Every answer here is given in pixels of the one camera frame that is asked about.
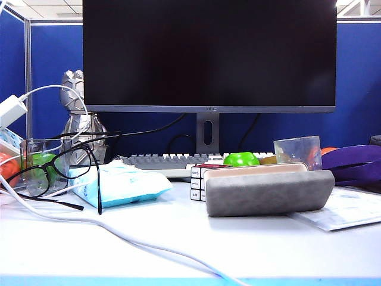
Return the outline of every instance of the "wet wipes package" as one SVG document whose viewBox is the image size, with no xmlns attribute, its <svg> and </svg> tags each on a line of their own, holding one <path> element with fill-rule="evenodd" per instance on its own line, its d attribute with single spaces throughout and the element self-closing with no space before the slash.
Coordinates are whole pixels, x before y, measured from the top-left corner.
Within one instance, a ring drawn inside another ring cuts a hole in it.
<svg viewBox="0 0 381 286">
<path fill-rule="evenodd" d="M 102 206 L 112 207 L 135 201 L 153 200 L 172 188 L 171 182 L 162 174 L 137 169 L 114 160 L 99 166 L 101 174 Z M 81 173 L 70 170 L 70 176 Z M 88 183 L 74 189 L 74 193 L 94 207 L 98 206 L 98 176 L 92 166 L 85 175 L 70 180 L 70 185 Z"/>
</svg>

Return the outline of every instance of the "cubicle partition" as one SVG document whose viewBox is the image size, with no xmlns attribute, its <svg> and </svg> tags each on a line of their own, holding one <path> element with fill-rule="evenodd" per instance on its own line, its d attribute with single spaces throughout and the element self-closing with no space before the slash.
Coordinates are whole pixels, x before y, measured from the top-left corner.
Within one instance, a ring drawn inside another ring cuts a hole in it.
<svg viewBox="0 0 381 286">
<path fill-rule="evenodd" d="M 58 84 L 66 70 L 82 69 L 80 21 L 29 21 L 31 87 Z M 276 139 L 320 135 L 321 146 L 344 147 L 368 143 L 381 133 L 381 20 L 338 21 L 336 110 L 330 114 L 262 114 L 242 144 L 244 150 L 273 151 Z M 101 113 L 108 130 L 136 132 L 158 128 L 179 114 Z M 59 102 L 59 90 L 33 97 L 35 138 L 60 133 L 68 112 Z M 220 151 L 238 151 L 238 145 L 257 114 L 222 114 Z M 194 153 L 195 115 L 173 127 L 149 135 L 120 140 L 114 154 Z"/>
<path fill-rule="evenodd" d="M 24 67 L 24 19 L 4 10 L 0 17 L 0 102 L 25 92 Z M 25 137 L 25 116 L 9 128 Z"/>
</svg>

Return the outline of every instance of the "paper document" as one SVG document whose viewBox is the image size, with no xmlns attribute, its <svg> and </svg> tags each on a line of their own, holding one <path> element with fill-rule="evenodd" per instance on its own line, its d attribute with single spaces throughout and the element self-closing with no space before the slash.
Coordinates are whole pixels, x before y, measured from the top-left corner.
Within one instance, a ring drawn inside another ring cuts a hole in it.
<svg viewBox="0 0 381 286">
<path fill-rule="evenodd" d="M 381 222 L 381 195 L 334 187 L 322 209 L 292 213 L 290 217 L 306 220 L 325 231 Z"/>
</svg>

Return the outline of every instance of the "silver robot figurine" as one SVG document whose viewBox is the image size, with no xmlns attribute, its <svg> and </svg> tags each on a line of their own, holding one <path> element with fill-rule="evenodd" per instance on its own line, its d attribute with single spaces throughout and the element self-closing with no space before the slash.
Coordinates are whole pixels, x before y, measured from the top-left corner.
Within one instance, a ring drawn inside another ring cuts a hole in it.
<svg viewBox="0 0 381 286">
<path fill-rule="evenodd" d="M 84 99 L 83 72 L 81 70 L 76 70 L 75 72 L 72 72 L 71 70 L 66 71 L 62 78 L 62 85 L 74 89 L 79 94 L 81 99 Z M 88 112 L 89 115 L 86 118 L 82 103 L 78 100 L 78 97 L 76 97 L 73 91 L 64 90 L 64 88 L 62 88 L 60 92 L 60 100 L 61 104 L 70 112 L 69 119 L 67 120 L 63 133 L 78 132 L 87 124 L 87 122 L 89 122 L 89 124 L 88 128 L 85 129 L 85 132 L 106 132 L 106 128 L 99 121 L 96 113 Z M 80 135 L 73 140 L 73 145 L 78 142 L 102 138 L 104 136 L 106 135 Z M 98 163 L 103 164 L 107 148 L 105 141 L 95 141 L 90 143 L 89 146 L 91 147 Z M 70 161 L 70 164 L 89 164 L 88 156 L 84 151 L 75 153 Z"/>
</svg>

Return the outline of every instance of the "white desk surface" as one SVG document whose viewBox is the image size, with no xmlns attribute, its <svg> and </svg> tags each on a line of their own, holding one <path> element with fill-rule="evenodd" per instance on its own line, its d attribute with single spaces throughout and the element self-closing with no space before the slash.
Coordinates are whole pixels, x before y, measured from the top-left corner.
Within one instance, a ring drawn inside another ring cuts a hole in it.
<svg viewBox="0 0 381 286">
<path fill-rule="evenodd" d="M 74 194 L 62 200 L 85 206 L 83 212 L 32 205 L 102 219 L 136 239 L 191 254 L 238 278 L 381 278 L 381 223 L 326 232 L 286 216 L 211 218 L 204 202 L 190 200 L 188 183 L 173 185 L 155 201 L 107 208 L 102 216 Z M 17 202 L 7 203 L 12 201 L 0 195 L 0 275 L 211 277 L 98 226 L 45 220 Z"/>
</svg>

